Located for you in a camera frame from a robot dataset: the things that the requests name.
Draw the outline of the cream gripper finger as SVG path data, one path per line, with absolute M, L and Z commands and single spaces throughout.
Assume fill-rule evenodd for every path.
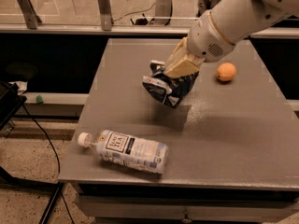
M 185 77 L 199 71 L 201 59 L 189 53 L 172 54 L 166 61 L 164 74 L 170 78 Z

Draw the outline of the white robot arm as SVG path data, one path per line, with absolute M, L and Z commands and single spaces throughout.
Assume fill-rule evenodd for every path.
M 221 0 L 192 24 L 165 63 L 164 74 L 196 73 L 232 52 L 243 38 L 299 13 L 299 0 Z

